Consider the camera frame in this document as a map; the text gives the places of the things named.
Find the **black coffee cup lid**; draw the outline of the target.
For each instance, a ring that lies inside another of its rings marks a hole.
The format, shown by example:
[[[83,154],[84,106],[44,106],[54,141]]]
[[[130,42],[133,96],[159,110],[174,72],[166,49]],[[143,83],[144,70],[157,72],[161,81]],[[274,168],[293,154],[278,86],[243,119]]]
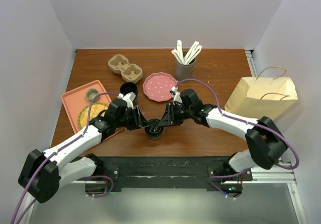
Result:
[[[164,128],[159,128],[157,125],[159,123],[159,119],[150,119],[150,127],[145,128],[145,133],[148,136],[158,136],[158,135],[162,135]]]

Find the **black takeout coffee cup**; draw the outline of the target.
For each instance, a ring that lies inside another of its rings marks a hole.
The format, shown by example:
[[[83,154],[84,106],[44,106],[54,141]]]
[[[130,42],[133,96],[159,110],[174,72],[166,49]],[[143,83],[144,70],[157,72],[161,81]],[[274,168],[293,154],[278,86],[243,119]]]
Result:
[[[160,135],[158,135],[158,136],[149,136],[149,138],[151,140],[153,140],[153,141],[156,141],[156,140],[159,140],[161,138],[161,136]]]

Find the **stack of black cups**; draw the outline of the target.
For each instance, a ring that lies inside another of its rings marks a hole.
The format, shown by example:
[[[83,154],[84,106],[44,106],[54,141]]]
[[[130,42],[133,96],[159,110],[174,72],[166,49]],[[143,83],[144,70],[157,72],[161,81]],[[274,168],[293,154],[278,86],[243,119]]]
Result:
[[[138,97],[138,87],[135,83],[126,82],[120,87],[120,93],[126,95],[128,93],[133,92],[135,94],[135,98],[132,101],[134,105],[137,104],[137,97]]]

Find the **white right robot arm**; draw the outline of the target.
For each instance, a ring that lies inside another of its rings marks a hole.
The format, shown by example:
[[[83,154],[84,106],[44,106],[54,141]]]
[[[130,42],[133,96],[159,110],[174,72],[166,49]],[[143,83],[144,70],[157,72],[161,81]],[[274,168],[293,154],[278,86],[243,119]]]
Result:
[[[268,117],[257,120],[227,115],[216,105],[202,103],[192,89],[182,92],[172,90],[170,93],[174,95],[174,101],[167,103],[158,127],[179,126],[184,120],[192,119],[199,125],[224,130],[246,141],[248,148],[233,154],[216,171],[219,177],[235,180],[242,171],[255,166],[269,170],[288,149],[279,129]]]

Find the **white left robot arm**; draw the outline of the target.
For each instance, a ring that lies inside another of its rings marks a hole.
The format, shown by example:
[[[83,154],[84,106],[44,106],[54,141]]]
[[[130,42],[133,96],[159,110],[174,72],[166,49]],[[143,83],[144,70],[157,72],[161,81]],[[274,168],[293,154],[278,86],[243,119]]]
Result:
[[[117,128],[129,131],[149,127],[139,106],[131,101],[114,99],[81,131],[43,152],[31,151],[24,163],[18,183],[39,203],[51,199],[64,185],[81,178],[98,180],[104,177],[104,164],[90,154],[78,161],[74,159],[84,151],[114,135]]]

